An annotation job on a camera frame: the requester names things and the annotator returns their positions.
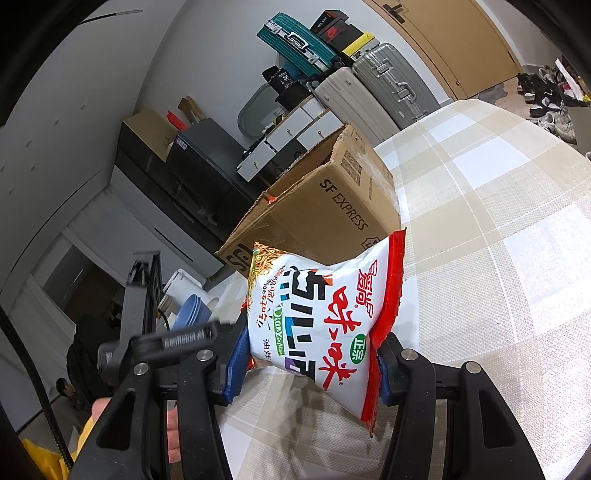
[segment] white suitcase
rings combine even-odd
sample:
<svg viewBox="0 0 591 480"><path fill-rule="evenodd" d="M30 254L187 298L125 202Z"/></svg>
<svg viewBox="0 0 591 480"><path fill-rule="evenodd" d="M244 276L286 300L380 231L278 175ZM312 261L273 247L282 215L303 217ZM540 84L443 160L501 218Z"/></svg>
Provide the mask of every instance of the white suitcase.
<svg viewBox="0 0 591 480"><path fill-rule="evenodd" d="M344 123L360 132L373 147L400 132L400 129L369 90L348 68L330 75L314 91Z"/></svg>

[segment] red and white snack bag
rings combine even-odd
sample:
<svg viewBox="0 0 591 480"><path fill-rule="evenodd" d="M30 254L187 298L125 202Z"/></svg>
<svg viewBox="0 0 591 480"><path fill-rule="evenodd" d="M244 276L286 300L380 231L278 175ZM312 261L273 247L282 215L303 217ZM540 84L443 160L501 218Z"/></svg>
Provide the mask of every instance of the red and white snack bag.
<svg viewBox="0 0 591 480"><path fill-rule="evenodd" d="M402 295L405 232L326 267L255 243L248 279L253 356L305 375L374 425L381 375L377 349Z"/></svg>

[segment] door handle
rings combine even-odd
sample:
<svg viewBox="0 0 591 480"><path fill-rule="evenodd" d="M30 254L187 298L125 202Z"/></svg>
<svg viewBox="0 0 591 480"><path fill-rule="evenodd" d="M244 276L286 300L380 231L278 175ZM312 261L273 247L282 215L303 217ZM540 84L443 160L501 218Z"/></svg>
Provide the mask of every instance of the door handle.
<svg viewBox="0 0 591 480"><path fill-rule="evenodd" d="M404 22L406 22L406 20L403 19L400 16L400 14L397 12L397 10L400 10L401 8L404 8L401 4L394 5L393 7L391 7L388 4L384 4L383 8L384 8L384 10L386 10L386 12L388 12L390 15L392 15L398 21L398 23L404 23Z"/></svg>

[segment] table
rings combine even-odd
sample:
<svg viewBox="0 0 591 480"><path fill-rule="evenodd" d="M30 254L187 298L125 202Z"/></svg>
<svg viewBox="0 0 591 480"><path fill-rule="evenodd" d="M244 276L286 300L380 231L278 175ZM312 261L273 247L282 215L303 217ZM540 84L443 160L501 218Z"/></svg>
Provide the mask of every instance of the table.
<svg viewBox="0 0 591 480"><path fill-rule="evenodd" d="M376 148L407 228L394 326L432 362L483 365L548 480L591 443L591 162L538 126L455 102ZM438 404L432 478L441 478ZM395 419L375 435L306 378L250 372L219 411L234 478L378 478Z"/></svg>

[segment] gray suitcase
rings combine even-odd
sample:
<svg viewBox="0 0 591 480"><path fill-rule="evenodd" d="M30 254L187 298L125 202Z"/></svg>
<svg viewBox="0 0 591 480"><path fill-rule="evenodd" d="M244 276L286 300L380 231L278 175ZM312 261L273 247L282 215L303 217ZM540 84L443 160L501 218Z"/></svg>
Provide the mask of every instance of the gray suitcase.
<svg viewBox="0 0 591 480"><path fill-rule="evenodd" d="M341 68L316 88L314 94L343 123L350 123L373 147L400 129L351 69Z"/></svg>
<svg viewBox="0 0 591 480"><path fill-rule="evenodd" d="M353 63L353 71L400 128L439 108L439 103L408 61L383 43Z"/></svg>

